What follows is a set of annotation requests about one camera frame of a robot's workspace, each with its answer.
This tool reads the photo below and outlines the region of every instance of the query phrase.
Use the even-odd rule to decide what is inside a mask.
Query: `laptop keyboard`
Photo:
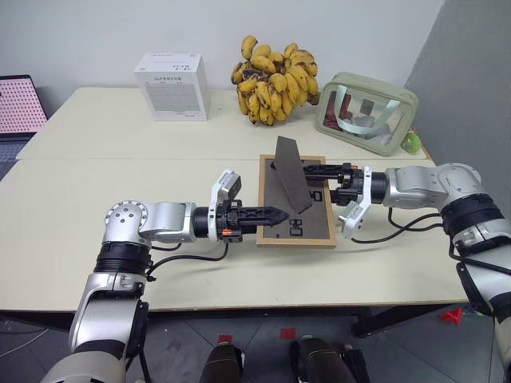
[[[3,144],[0,145],[0,163],[1,162],[14,162],[16,156],[23,149],[23,144]]]

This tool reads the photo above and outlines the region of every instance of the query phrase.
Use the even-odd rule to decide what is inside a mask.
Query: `laptop screen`
[[[0,135],[36,133],[45,123],[30,76],[0,77]]]

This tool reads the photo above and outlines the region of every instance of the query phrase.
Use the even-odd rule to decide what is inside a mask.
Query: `white box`
[[[206,121],[209,91],[200,53],[150,53],[135,68],[154,120]]]

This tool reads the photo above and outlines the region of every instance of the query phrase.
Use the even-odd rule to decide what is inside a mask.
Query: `transparent pouch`
[[[339,73],[321,93],[315,127],[389,156],[410,130],[417,106],[417,97],[407,89],[353,73]]]

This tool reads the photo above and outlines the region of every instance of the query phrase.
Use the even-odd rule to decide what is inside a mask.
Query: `banana bunch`
[[[276,120],[286,120],[296,105],[317,105],[318,66],[314,56],[298,49],[294,42],[283,53],[272,52],[268,44],[256,47],[257,43],[251,35],[243,39],[241,55],[246,61],[238,63],[231,73],[241,112],[253,124],[261,121],[271,126]]]

